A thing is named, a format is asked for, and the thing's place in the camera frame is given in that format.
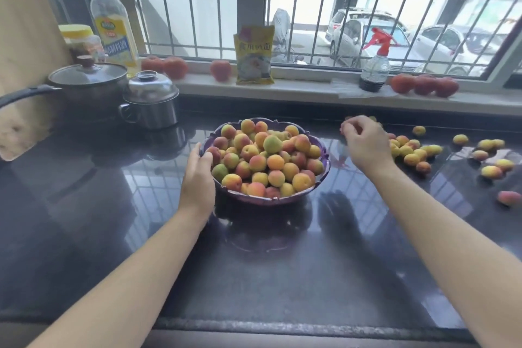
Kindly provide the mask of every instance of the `black handle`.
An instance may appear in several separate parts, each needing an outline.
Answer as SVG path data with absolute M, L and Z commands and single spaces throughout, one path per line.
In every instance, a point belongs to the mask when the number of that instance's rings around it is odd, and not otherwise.
M 57 89 L 61 89 L 59 87 L 52 87 L 47 84 L 41 84 L 37 87 L 28 87 L 22 88 L 18 91 L 11 92 L 4 96 L 0 96 L 0 108 L 12 104 L 13 102 L 22 100 L 24 98 L 29 98 L 34 95 L 47 94 L 49 92 L 56 91 Z

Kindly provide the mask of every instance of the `window sill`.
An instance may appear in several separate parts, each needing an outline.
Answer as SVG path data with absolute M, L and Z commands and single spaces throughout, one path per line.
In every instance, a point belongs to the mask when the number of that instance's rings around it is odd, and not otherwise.
M 276 79 L 271 85 L 236 84 L 235 78 L 228 83 L 218 83 L 209 74 L 187 74 L 175 84 L 182 94 L 190 95 L 522 116 L 522 92 L 509 89 L 495 95 L 460 91 L 450 99 L 416 94 L 339 98 L 337 90 L 329 83 L 297 80 Z

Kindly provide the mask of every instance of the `red spray nozzle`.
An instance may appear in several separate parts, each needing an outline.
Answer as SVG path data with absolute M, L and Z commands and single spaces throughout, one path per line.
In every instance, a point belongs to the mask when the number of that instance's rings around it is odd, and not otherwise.
M 369 46 L 373 46 L 374 44 L 382 44 L 381 48 L 379 48 L 377 51 L 377 55 L 386 57 L 390 48 L 390 42 L 393 41 L 395 44 L 397 44 L 397 41 L 389 33 L 384 32 L 382 29 L 375 28 L 375 26 L 372 28 L 372 32 L 372 38 L 362 49 L 364 50 Z

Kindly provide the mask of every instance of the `bottle label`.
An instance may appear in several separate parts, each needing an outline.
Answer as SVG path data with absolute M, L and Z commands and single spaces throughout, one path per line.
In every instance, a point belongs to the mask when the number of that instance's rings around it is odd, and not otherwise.
M 108 55 L 108 61 L 125 65 L 127 68 L 137 66 L 136 57 L 129 47 L 125 22 L 118 18 L 97 17 L 96 28 Z

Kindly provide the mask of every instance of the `purple bowl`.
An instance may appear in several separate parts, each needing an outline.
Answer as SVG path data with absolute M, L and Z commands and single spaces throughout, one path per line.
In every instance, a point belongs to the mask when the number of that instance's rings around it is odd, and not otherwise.
M 250 204 L 257 204 L 262 206 L 274 206 L 274 205 L 280 205 L 280 204 L 289 204 L 295 201 L 298 201 L 303 196 L 310 193 L 312 190 L 314 190 L 317 186 L 321 184 L 321 182 L 326 178 L 326 175 L 330 171 L 330 160 L 329 160 L 329 154 L 326 152 L 326 147 L 324 147 L 323 143 L 317 139 L 315 136 L 311 136 L 309 132 L 305 131 L 302 127 L 298 126 L 297 124 L 294 124 L 293 122 L 287 122 L 282 121 L 279 122 L 277 120 L 269 120 L 267 118 L 251 118 L 249 120 L 252 120 L 254 123 L 257 123 L 258 121 L 264 121 L 269 130 L 273 131 L 284 131 L 286 126 L 288 125 L 294 125 L 299 130 L 299 133 L 303 133 L 306 136 L 310 138 L 310 143 L 315 144 L 316 146 L 319 146 L 321 149 L 321 157 L 319 157 L 319 160 L 323 163 L 324 166 L 324 172 L 320 177 L 316 178 L 315 185 L 313 187 L 310 187 L 309 189 L 306 189 L 304 191 L 300 191 L 294 195 L 291 195 L 290 197 L 284 197 L 284 198 L 262 198 L 262 197 L 253 197 L 251 195 L 245 195 L 243 193 L 237 192 L 237 191 L 231 191 L 227 189 L 225 186 L 222 186 L 221 183 L 219 183 L 217 180 L 214 179 L 214 182 L 216 182 L 216 185 L 218 187 L 218 190 L 221 190 L 225 194 L 237 198 L 239 201 L 250 203 Z M 241 121 L 238 122 L 226 122 L 225 124 L 220 125 L 213 133 L 210 134 L 208 138 L 206 138 L 205 142 L 203 143 L 203 147 L 200 150 L 200 155 L 203 155 L 203 153 L 212 146 L 212 143 L 214 142 L 214 139 L 221 136 L 221 128 L 223 126 L 230 124 L 232 127 L 236 129 L 240 129 L 241 127 Z

